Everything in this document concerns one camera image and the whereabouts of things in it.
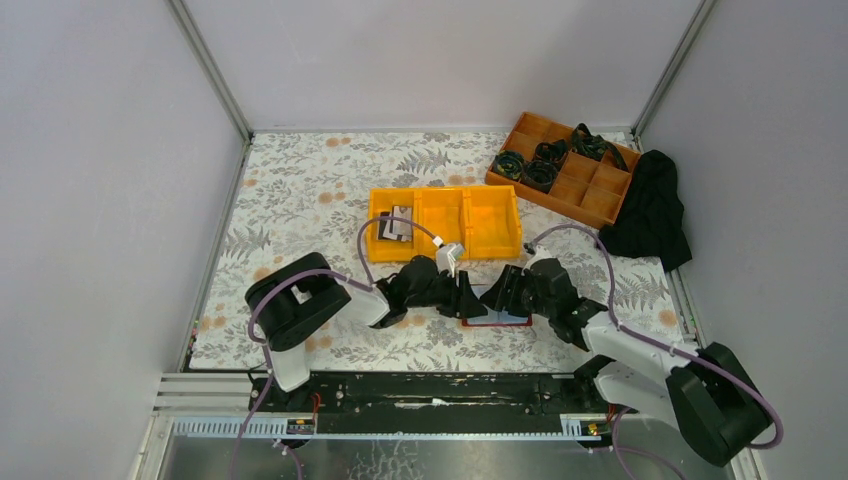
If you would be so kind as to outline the yellow three-compartment bin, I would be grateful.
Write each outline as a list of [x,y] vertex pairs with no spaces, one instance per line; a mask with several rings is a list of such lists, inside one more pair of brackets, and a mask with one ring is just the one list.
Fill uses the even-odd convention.
[[383,188],[370,191],[368,217],[411,206],[411,242],[378,240],[378,221],[366,227],[365,251],[372,263],[406,262],[416,255],[433,258],[430,236],[465,247],[463,260],[515,259],[520,256],[522,226],[511,186]]

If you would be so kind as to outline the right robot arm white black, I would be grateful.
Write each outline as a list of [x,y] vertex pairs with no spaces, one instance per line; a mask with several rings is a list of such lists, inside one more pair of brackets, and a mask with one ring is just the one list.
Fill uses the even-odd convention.
[[597,412],[632,407],[675,428],[703,460],[724,466],[775,419],[735,354],[666,344],[618,320],[611,307],[582,297],[554,258],[507,265],[481,297],[493,311],[541,317],[558,338],[591,359],[575,371],[575,402]]

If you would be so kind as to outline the grey credit card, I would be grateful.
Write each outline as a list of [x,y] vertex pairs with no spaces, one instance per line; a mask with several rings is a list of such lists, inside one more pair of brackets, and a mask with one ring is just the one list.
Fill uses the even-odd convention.
[[384,237],[388,240],[399,242],[411,242],[413,239],[413,227],[409,224],[412,220],[413,208],[411,206],[395,205],[392,207],[390,219],[384,230]]

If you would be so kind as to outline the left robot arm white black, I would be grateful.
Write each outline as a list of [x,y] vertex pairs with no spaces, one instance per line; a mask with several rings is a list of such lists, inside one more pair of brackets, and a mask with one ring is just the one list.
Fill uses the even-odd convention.
[[261,345],[266,361],[265,387],[288,411],[309,401],[306,340],[336,317],[384,329],[403,320],[411,308],[433,308],[461,319],[489,314],[466,271],[453,272],[421,255],[371,286],[332,270],[322,254],[312,252],[255,282],[244,300],[250,312],[248,336]]

